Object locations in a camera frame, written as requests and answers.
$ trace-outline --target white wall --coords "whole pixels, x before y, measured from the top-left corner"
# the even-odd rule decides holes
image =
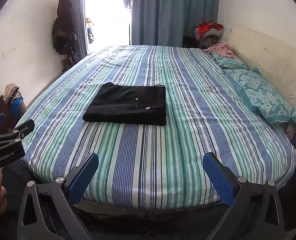
[[[218,23],[225,28],[223,41],[234,26],[244,26],[296,48],[293,0],[219,0]]]
[[[62,70],[52,46],[59,0],[8,0],[0,11],[0,95],[14,82],[26,105]]]

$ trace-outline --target cream headboard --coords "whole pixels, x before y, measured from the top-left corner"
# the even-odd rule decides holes
[[[242,27],[232,29],[228,44],[249,68],[257,67],[263,78],[296,108],[296,49]]]

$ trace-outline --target bed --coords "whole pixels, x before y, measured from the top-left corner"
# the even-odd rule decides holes
[[[101,85],[166,86],[167,125],[91,123],[82,115]],[[84,198],[140,209],[205,206],[219,198],[202,168],[213,152],[236,176],[285,185],[296,152],[276,125],[250,112],[200,49],[108,47],[55,81],[19,123],[35,121],[23,158],[42,181],[65,176],[89,152],[99,168]]]

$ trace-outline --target metal screw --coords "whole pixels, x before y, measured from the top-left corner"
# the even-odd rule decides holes
[[[241,183],[245,183],[247,180],[245,177],[240,176],[240,177],[238,177],[238,181]]]
[[[269,180],[269,181],[268,181],[268,184],[269,184],[270,186],[272,186],[272,187],[275,186],[275,183],[274,183],[272,180]]]
[[[56,182],[57,182],[57,183],[61,183],[61,182],[63,182],[64,180],[65,180],[64,177],[57,177],[57,178],[56,178]]]
[[[31,187],[31,186],[33,186],[33,184],[34,184],[34,182],[31,180],[31,181],[29,181],[29,182],[27,183],[27,186],[28,186],[28,187]]]

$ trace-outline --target doorway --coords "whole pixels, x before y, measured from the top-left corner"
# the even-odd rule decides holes
[[[132,0],[84,0],[89,53],[131,44]]]

